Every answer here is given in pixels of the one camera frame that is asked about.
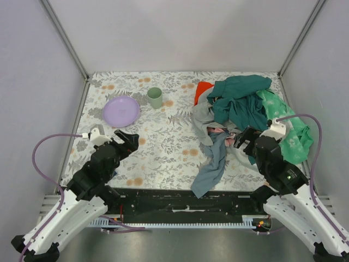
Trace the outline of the orange cloth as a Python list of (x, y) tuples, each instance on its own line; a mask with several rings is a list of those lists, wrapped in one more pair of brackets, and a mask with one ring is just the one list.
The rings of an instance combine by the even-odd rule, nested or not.
[(194, 97), (194, 105), (197, 105), (199, 103), (200, 97), (206, 92), (209, 91), (211, 93), (212, 88), (214, 87), (213, 84), (209, 82), (201, 81), (197, 84), (195, 97)]

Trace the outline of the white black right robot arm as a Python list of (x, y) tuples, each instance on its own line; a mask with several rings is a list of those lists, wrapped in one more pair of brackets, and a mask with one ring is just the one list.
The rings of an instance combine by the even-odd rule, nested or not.
[(279, 142), (285, 133), (248, 127), (234, 138), (234, 148), (253, 157), (268, 182), (252, 192), (252, 200), (296, 235), (314, 261), (348, 261), (348, 231), (314, 194), (310, 179), (283, 159)]

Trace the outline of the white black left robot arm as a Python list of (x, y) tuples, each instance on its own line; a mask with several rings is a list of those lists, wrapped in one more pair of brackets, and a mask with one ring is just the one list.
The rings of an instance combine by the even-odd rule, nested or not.
[(66, 188), (58, 186), (61, 198), (43, 220), (26, 235), (15, 236), (11, 244), (20, 261), (57, 261), (61, 250), (95, 218), (117, 207), (120, 195), (108, 185), (122, 160), (139, 147), (139, 135), (117, 129), (122, 143), (95, 127), (78, 138), (94, 147), (90, 159), (78, 170)]

